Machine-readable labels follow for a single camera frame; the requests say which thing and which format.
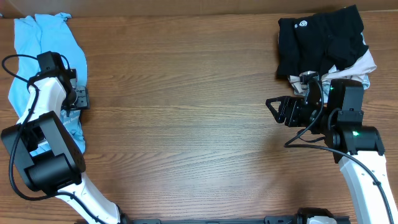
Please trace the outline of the light blue printed t-shirt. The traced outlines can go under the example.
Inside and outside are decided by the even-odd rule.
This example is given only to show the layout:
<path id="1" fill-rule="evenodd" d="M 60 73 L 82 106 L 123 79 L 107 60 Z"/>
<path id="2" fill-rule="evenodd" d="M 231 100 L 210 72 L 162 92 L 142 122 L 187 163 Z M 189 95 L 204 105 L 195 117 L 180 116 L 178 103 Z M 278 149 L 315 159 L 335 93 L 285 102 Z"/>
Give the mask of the light blue printed t-shirt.
<path id="1" fill-rule="evenodd" d="M 52 51 L 66 56 L 71 68 L 76 69 L 78 86 L 87 84 L 87 62 L 85 54 L 78 46 L 67 20 L 70 14 L 61 12 L 54 16 L 48 14 L 35 14 L 14 20 L 14 48 L 17 54 L 31 55 Z M 39 71 L 39 64 L 31 58 L 19 57 L 17 75 L 26 80 Z M 26 109 L 29 92 L 26 82 L 14 79 L 9 90 L 8 99 L 21 117 Z M 67 116 L 66 111 L 60 113 L 60 120 L 76 142 L 79 150 L 84 154 L 86 142 L 80 123 L 80 111 L 71 111 Z"/>

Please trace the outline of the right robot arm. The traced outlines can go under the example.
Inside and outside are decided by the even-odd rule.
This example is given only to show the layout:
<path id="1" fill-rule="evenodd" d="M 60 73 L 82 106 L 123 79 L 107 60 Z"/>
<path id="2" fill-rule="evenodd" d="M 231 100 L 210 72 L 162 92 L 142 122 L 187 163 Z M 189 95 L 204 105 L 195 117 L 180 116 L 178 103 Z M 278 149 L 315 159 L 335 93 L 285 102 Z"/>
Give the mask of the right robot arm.
<path id="1" fill-rule="evenodd" d="M 266 100 L 277 123 L 300 127 L 284 146 L 319 149 L 316 140 L 297 144 L 310 131 L 324 141 L 321 149 L 332 152 L 346 184 L 359 223 L 397 223 L 397 206 L 387 177 L 385 147 L 379 131 L 363 125 L 361 82 L 334 79 L 328 98 L 321 82 L 307 79 L 307 96 L 280 96 Z"/>

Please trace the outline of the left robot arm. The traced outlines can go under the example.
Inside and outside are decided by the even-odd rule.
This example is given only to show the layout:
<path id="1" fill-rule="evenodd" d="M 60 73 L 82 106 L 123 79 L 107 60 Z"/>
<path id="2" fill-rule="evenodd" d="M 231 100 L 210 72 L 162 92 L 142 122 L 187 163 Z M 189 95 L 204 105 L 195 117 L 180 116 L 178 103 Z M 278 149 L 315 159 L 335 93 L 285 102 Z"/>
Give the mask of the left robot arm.
<path id="1" fill-rule="evenodd" d="M 62 111 L 89 109 L 88 90 L 76 84 L 76 70 L 65 56 L 48 51 L 35 60 L 40 70 L 26 80 L 26 109 L 1 132 L 12 189 L 28 201 L 59 198 L 87 223 L 130 223 L 89 179 L 83 154 L 60 120 Z"/>

